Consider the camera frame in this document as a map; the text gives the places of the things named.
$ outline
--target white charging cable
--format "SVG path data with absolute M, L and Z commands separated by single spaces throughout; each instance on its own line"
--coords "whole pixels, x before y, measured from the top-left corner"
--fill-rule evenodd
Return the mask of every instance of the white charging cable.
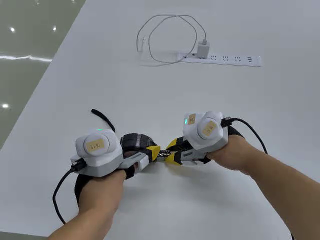
M 181 62 L 183 59 L 187 58 L 187 57 L 193 52 L 193 50 L 195 49 L 196 44 L 197 44 L 198 33 L 197 33 L 196 28 L 195 28 L 189 21 L 187 21 L 186 19 L 184 19 L 184 17 L 191 18 L 192 20 L 194 20 L 194 21 L 202 28 L 202 30 L 203 30 L 203 32 L 204 32 L 204 38 L 203 38 L 202 42 L 199 42 L 199 43 L 198 43 L 198 52 L 201 52 L 200 58 L 206 58 L 206 57 L 207 57 L 207 56 L 205 56 L 205 55 L 208 55 L 208 52 L 209 52 L 209 43 L 207 42 L 207 33 L 206 33 L 205 29 L 202 27 L 202 25 L 201 25 L 193 16 L 187 15 L 187 14 L 181 14 L 181 15 L 178 15 L 178 14 L 158 14 L 158 15 L 154 15 L 154 16 L 150 17 L 150 18 L 142 25 L 142 27 L 139 29 L 139 31 L 138 31 L 138 33 L 137 33 L 137 35 L 136 35 L 136 50 L 137 50 L 138 52 L 141 52 L 141 51 L 142 51 L 142 49 L 139 50 L 139 48 L 138 48 L 138 39 L 139 39 L 139 34 L 140 34 L 140 32 L 141 32 L 142 29 L 148 24 L 148 22 L 150 22 L 152 19 L 154 19 L 154 18 L 156 18 L 156 17 L 165 17 L 165 18 L 164 18 L 163 20 L 161 20 L 161 22 L 159 22 L 159 23 L 155 26 L 155 28 L 150 32 L 149 37 L 148 37 L 148 49 L 149 49 L 149 54 L 150 54 L 150 56 L 151 56 L 151 58 L 152 58 L 153 60 L 155 60 L 155 61 L 157 61 L 157 62 L 159 62 L 159 63 L 163 63 L 164 65 L 170 65 L 170 64 L 175 64 L 175 63 Z M 181 57 L 179 60 L 173 61 L 173 62 L 158 60 L 158 59 L 156 59 L 156 58 L 153 56 L 152 51 L 151 51 L 151 36 L 152 36 L 152 34 L 154 33 L 154 31 L 155 31 L 164 21 L 166 21 L 166 20 L 168 20 L 168 19 L 171 19 L 171 18 L 180 18 L 180 19 L 182 19 L 183 21 L 185 21 L 187 24 L 189 24 L 189 25 L 193 28 L 194 33 L 195 33 L 195 39 L 194 39 L 194 42 L 193 42 L 193 45 L 192 45 L 191 50 L 190 50 L 185 56 L 183 56 L 183 57 Z M 207 53 L 204 53 L 204 54 L 203 54 L 203 49 L 204 49 L 203 46 L 206 46 L 205 52 L 207 52 Z

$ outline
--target white power adapter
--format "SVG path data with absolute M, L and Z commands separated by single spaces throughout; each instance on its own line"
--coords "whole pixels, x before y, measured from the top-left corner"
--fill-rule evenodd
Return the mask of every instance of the white power adapter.
M 198 49 L 196 51 L 196 57 L 198 59 L 208 58 L 209 48 L 210 48 L 210 43 L 207 40 L 203 39 L 202 41 L 199 41 Z

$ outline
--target label sticker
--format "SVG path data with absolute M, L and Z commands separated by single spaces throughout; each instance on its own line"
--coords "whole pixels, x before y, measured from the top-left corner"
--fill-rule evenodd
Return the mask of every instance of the label sticker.
M 99 149 L 103 149 L 105 147 L 105 142 L 102 138 L 99 138 L 94 141 L 87 142 L 85 144 L 86 149 L 89 153 L 94 152 Z
M 188 125 L 194 124 L 196 122 L 196 114 L 189 115 Z
M 217 125 L 216 125 L 213 121 L 209 121 L 209 122 L 205 125 L 204 129 L 202 130 L 202 133 L 203 133 L 204 135 L 206 135 L 207 137 L 209 137 L 210 134 L 212 133 L 212 131 L 213 131 L 216 127 L 217 127 Z

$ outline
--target cable connector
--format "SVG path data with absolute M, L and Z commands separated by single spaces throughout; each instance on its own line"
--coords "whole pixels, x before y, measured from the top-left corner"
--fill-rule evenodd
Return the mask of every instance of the cable connector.
M 210 48 L 210 42 L 208 42 L 206 39 L 199 41 L 198 48 L 196 51 L 196 57 L 199 59 L 208 58 L 209 48 Z
M 78 172 L 81 169 L 84 169 L 87 166 L 86 161 L 83 158 L 80 158 L 75 161 L 75 164 L 71 165 L 71 170 L 74 172 Z
M 227 116 L 221 119 L 221 127 L 225 128 L 225 127 L 231 126 L 232 122 L 233 122 L 233 119 Z

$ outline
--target hand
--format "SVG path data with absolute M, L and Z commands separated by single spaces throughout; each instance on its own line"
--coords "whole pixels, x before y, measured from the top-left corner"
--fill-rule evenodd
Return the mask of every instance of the hand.
M 251 146 L 243 137 L 230 135 L 228 144 L 223 148 L 208 153 L 209 159 L 216 161 L 222 167 L 230 170 L 239 170 L 248 174 L 248 167 L 253 154 L 258 151 Z
M 116 212 L 123 192 L 125 171 L 116 171 L 105 177 L 94 177 L 82 189 L 79 198 L 79 213 L 98 210 L 108 214 Z

